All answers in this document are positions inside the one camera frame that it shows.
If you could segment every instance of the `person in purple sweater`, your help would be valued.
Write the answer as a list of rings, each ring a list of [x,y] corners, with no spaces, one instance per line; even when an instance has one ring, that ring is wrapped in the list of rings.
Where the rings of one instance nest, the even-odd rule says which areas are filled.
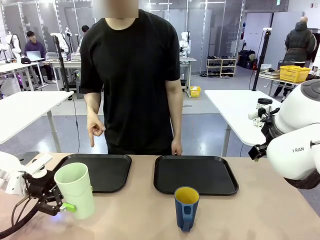
[[[41,44],[41,42],[36,40],[36,36],[34,34],[33,31],[28,31],[26,33],[26,36],[28,37],[29,41],[26,43],[25,47],[24,47],[24,55],[27,56],[27,52],[30,51],[40,51],[41,54],[41,58],[46,58],[46,51],[44,46]],[[40,68],[44,68],[45,72],[46,72],[46,76],[47,76],[47,80],[50,81],[51,83],[55,83],[55,81],[52,80],[52,69],[51,66],[47,63],[44,63],[43,66],[41,66]],[[40,79],[40,74],[38,71],[37,67],[33,68],[36,75],[39,77]]]

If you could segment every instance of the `neck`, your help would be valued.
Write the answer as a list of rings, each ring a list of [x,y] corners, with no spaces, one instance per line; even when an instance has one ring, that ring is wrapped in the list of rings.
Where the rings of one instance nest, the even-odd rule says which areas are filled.
[[[105,18],[106,23],[113,30],[127,29],[135,20],[135,18]]]

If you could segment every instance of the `tray rim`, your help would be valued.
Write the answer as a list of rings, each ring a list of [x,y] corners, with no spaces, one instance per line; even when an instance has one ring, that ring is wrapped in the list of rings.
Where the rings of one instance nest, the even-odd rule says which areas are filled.
[[[60,169],[62,167],[62,165],[69,159],[75,158],[75,157],[82,157],[82,158],[87,158],[87,157],[92,157],[95,156],[96,158],[102,159],[105,157],[112,157],[112,158],[116,158],[116,159],[125,159],[128,161],[128,166],[126,168],[125,171],[125,175],[122,181],[122,185],[120,188],[115,189],[114,191],[92,191],[93,194],[112,194],[115,192],[120,191],[122,188],[124,188],[124,186],[127,184],[127,180],[128,180],[128,176],[129,176],[129,172],[130,172],[130,168],[131,168],[131,164],[132,164],[132,158],[128,155],[111,155],[111,154],[88,154],[88,153],[72,153],[69,154],[67,156],[65,156],[64,158],[61,159],[61,161],[54,167],[54,169],[52,170],[54,173],[56,173],[56,171],[58,169]]]
[[[224,158],[220,157],[220,156],[190,156],[190,155],[188,155],[188,156],[177,156],[177,155],[175,155],[175,156],[173,156],[173,155],[172,156],[159,156],[155,160],[155,163],[154,163],[153,186],[155,187],[155,189],[157,189],[160,193],[163,193],[163,194],[168,194],[168,195],[174,195],[175,194],[174,192],[163,191],[163,190],[161,190],[161,189],[159,189],[157,187],[157,181],[156,181],[157,178],[156,177],[158,176],[157,169],[159,167],[159,161],[161,161],[163,159],[172,159],[172,158],[173,158],[173,161],[174,161],[174,159],[182,159],[182,158],[191,159],[191,158],[195,158],[195,157],[198,158],[198,159],[217,158],[217,159],[213,159],[213,161],[221,162],[225,166],[225,168],[226,168],[226,170],[227,170],[227,172],[228,172],[228,174],[230,176],[230,179],[231,179],[231,181],[233,183],[233,186],[234,186],[234,191],[232,191],[230,193],[214,193],[214,194],[213,193],[199,193],[199,195],[201,195],[201,196],[232,196],[232,195],[235,195],[238,192],[239,184],[237,182],[237,179],[236,179],[234,173],[232,172],[232,169],[231,169],[228,161],[225,160]]]

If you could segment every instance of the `black tray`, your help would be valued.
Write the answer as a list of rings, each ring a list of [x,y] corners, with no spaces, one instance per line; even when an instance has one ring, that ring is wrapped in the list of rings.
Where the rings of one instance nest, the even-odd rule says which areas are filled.
[[[108,194],[125,186],[131,162],[127,155],[71,154],[63,158],[53,171],[67,164],[83,163],[88,167],[92,192]]]
[[[230,196],[239,189],[228,162],[218,156],[160,156],[153,184],[164,194],[174,194],[182,186],[210,196]]]

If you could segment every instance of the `shoe rack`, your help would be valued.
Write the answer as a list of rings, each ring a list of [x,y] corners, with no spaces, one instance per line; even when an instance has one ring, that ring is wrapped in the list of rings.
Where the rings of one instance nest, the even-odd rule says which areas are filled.
[[[226,62],[232,62],[233,65],[226,65]],[[219,64],[219,66],[209,66],[209,64]],[[237,59],[236,58],[226,58],[226,59],[207,59],[206,60],[206,76],[215,76],[215,77],[222,77],[225,75],[235,75],[236,74],[236,65]],[[224,69],[233,69],[232,72],[223,72]]]

